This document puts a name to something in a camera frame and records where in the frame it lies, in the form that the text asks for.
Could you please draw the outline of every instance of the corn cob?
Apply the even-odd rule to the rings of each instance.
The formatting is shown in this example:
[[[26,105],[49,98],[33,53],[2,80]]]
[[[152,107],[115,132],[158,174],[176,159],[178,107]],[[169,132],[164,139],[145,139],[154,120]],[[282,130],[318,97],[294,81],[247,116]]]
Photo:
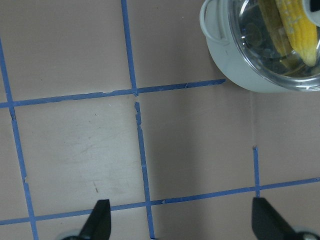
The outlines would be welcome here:
[[[293,49],[284,31],[275,0],[259,0],[258,5],[275,49],[281,57],[287,56]]]
[[[317,60],[317,27],[306,16],[302,0],[275,0],[292,48],[310,67]]]

